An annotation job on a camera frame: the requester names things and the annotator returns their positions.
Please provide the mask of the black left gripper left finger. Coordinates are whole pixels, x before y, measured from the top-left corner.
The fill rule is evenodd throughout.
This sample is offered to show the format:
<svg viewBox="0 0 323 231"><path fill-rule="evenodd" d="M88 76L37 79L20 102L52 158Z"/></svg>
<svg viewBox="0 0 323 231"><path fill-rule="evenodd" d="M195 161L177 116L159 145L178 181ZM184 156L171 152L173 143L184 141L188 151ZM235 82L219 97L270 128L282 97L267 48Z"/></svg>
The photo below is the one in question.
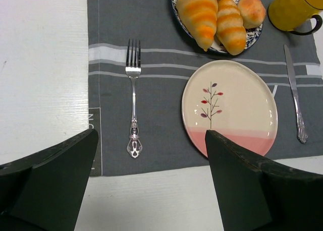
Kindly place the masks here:
<svg viewBox="0 0 323 231"><path fill-rule="evenodd" d="M1 165L1 230L74 230L98 144L88 129Z"/></svg>

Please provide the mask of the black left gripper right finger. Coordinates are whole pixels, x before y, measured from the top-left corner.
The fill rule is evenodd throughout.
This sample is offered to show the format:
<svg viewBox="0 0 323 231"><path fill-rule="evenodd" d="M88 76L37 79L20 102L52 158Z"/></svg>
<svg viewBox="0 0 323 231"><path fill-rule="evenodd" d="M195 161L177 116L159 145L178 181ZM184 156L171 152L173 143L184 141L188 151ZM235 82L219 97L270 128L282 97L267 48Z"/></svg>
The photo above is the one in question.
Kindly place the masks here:
<svg viewBox="0 0 323 231"><path fill-rule="evenodd" d="M224 230L322 230L322 175L205 134Z"/></svg>

